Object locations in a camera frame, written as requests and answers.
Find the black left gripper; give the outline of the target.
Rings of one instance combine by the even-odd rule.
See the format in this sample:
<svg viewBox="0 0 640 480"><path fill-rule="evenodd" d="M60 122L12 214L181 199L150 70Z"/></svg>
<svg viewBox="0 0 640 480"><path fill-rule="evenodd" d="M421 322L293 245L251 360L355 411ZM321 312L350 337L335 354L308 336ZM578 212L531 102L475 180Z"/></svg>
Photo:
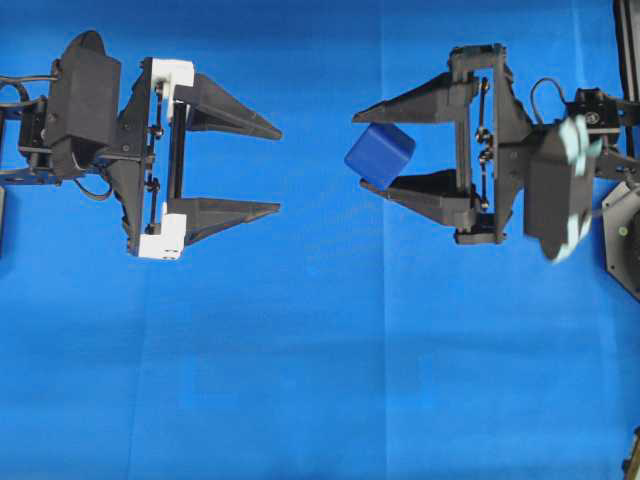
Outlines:
<svg viewBox="0 0 640 480"><path fill-rule="evenodd" d="M107 168L116 199L123 210L122 225L127 250L136 257L177 260L185 244L277 213L279 203L212 198L173 198L164 201L160 223L152 233L142 228L147 172L154 156L149 144L152 93L161 101L178 100L188 106L187 130L218 131L268 140L280 140L282 132L257 112L243 105L204 74L192 62L148 57L132 87L131 97L117 117L116 137L107 157Z"/></svg>

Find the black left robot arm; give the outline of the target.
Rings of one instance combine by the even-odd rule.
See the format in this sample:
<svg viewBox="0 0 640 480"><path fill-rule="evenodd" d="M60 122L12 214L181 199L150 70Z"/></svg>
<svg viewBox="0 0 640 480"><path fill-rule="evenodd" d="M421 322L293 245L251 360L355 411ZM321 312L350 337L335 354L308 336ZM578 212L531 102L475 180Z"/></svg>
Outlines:
<svg viewBox="0 0 640 480"><path fill-rule="evenodd" d="M278 140L281 132L189 61L145 58L124 109L120 63L73 47L57 59L46 96L1 107L20 123L22 169L4 170L3 186L59 185L97 175L123 209L127 250L176 260L185 247L279 211L277 203L182 195L187 132L218 131Z"/></svg>

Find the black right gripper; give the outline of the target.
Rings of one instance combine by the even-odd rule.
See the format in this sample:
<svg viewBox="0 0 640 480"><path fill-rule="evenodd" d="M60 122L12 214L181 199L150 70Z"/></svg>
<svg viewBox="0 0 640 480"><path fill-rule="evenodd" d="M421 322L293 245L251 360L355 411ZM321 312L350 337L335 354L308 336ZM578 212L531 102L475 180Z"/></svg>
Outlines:
<svg viewBox="0 0 640 480"><path fill-rule="evenodd" d="M512 215L522 175L510 169L517 162L506 147L524 140L533 123L522 103L514 96L513 73L506 64L506 48L500 44L454 48L448 60L449 72L389 100L381 101L353 115L353 123L437 124L455 121L456 170L396 177L385 190L366 179L360 186L386 200L402 205L438 224L456 228L460 245L500 244ZM486 148L479 156L481 168L493 164L493 205L488 213L487 198L477 196L471 180L469 105L477 94L483 96L488 84L475 77L477 70L492 69L492 127L479 121L476 140Z"/></svg>

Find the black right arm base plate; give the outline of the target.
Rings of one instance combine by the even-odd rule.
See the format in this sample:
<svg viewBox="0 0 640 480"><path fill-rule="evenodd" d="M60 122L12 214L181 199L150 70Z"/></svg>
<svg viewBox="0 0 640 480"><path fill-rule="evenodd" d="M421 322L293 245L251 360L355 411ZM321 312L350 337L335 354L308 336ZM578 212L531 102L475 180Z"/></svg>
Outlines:
<svg viewBox="0 0 640 480"><path fill-rule="evenodd" d="M639 300L639 187L620 182L602 207L606 270Z"/></svg>

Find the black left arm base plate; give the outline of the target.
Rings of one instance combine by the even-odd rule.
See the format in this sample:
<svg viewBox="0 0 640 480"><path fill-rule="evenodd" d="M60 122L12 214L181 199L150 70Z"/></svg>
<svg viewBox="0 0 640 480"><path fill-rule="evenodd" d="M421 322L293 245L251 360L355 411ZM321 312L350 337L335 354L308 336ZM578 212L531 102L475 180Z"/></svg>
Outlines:
<svg viewBox="0 0 640 480"><path fill-rule="evenodd" d="M3 248L3 238L5 232L5 216L6 216L6 207L7 207L7 191L4 187L0 187L0 248L1 248L1 256L2 256L2 248Z"/></svg>

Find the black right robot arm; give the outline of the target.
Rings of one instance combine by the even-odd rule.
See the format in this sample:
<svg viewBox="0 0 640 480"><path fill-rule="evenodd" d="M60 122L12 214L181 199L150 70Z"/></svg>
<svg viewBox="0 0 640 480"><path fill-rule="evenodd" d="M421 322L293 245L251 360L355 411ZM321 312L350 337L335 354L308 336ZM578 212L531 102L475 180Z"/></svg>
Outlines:
<svg viewBox="0 0 640 480"><path fill-rule="evenodd" d="M362 187L454 229L463 245L499 244L518 195L524 231L549 257L589 230L595 178L635 180L636 159L617 139L639 122L639 106L580 89L562 119L544 123L515 97L502 45L458 47L429 82L354 116L365 131L346 154ZM416 145L403 124L450 123L452 169L405 175Z"/></svg>

